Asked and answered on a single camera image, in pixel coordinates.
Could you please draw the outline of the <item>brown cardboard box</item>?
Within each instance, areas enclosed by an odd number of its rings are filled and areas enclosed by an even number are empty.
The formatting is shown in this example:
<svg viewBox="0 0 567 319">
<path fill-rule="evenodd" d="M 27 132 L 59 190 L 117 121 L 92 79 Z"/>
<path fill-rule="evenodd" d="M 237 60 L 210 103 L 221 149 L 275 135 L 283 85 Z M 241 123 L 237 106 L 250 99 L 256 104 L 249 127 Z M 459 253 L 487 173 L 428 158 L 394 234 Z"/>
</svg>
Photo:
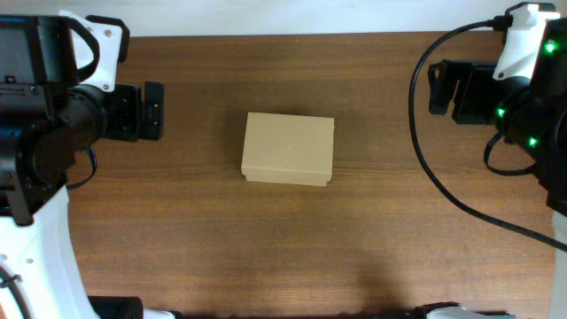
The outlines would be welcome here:
<svg viewBox="0 0 567 319">
<path fill-rule="evenodd" d="M 326 186 L 334 130 L 332 118 L 249 112 L 241 163 L 245 180 Z"/>
</svg>

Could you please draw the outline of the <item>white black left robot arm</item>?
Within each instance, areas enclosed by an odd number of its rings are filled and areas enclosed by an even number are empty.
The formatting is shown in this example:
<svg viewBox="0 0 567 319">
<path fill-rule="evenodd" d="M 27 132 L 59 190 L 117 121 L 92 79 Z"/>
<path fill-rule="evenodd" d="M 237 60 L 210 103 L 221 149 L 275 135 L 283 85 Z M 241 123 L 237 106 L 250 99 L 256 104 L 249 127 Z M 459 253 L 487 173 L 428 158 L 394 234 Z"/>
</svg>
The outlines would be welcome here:
<svg viewBox="0 0 567 319">
<path fill-rule="evenodd" d="M 157 141 L 159 82 L 118 83 L 120 19 L 62 11 L 1 18 L 1 315 L 168 318 L 138 297 L 86 293 L 69 231 L 68 170 L 101 139 Z"/>
</svg>

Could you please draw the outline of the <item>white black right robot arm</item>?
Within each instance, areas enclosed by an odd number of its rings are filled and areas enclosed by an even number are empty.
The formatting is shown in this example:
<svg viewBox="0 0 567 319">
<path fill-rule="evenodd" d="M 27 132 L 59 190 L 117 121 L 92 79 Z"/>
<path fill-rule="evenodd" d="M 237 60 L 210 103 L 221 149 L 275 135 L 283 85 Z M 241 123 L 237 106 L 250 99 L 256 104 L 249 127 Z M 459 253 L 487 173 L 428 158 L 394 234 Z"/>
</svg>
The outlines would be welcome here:
<svg viewBox="0 0 567 319">
<path fill-rule="evenodd" d="M 484 222 L 535 239 L 556 249 L 555 274 L 549 315 L 566 316 L 566 20 L 545 23 L 541 35 L 530 40 L 508 39 L 502 53 L 513 58 L 510 70 L 500 71 L 494 63 L 442 60 L 428 67 L 429 111 L 443 115 L 454 105 L 458 124 L 493 124 L 497 133 L 486 144 L 488 159 L 494 145 L 504 139 L 519 146 L 533 164 L 517 170 L 498 170 L 498 175 L 533 175 L 547 193 L 553 211 L 554 236 L 484 214 L 455 197 L 428 166 L 416 132 L 415 94 L 418 76 L 427 58 L 447 40 L 481 27 L 512 32 L 515 19 L 499 16 L 459 27 L 442 35 L 420 57 L 408 91 L 408 119 L 416 157 L 425 174 L 453 205 Z"/>
</svg>

